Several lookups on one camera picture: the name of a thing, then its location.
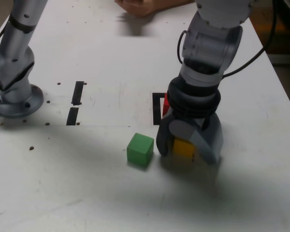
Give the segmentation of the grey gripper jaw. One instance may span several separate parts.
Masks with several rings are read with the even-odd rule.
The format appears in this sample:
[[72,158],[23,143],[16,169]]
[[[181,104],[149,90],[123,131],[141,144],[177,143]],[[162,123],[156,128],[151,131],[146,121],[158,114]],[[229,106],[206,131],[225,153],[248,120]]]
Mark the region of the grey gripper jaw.
[[166,114],[161,119],[156,137],[156,145],[161,155],[167,155],[169,152],[169,142],[172,138],[169,125],[174,119],[175,117],[172,113]]
[[209,118],[175,119],[169,124],[169,130],[176,138],[193,144],[206,163],[219,163],[223,135],[217,114]]

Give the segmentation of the person's hand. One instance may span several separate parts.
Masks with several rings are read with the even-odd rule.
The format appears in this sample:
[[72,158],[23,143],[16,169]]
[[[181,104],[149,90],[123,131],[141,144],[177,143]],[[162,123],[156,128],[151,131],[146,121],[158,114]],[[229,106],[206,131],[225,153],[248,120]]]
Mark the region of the person's hand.
[[115,3],[127,13],[145,17],[157,10],[157,5],[154,0],[115,0]]

